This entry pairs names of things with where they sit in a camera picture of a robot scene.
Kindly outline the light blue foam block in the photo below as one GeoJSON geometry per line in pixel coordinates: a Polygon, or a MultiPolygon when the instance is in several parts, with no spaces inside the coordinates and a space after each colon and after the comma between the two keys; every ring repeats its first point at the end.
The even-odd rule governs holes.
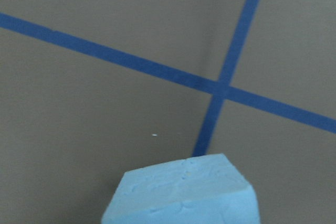
{"type": "Polygon", "coordinates": [[[102,223],[260,223],[252,185],[223,154],[124,173],[102,223]]]}

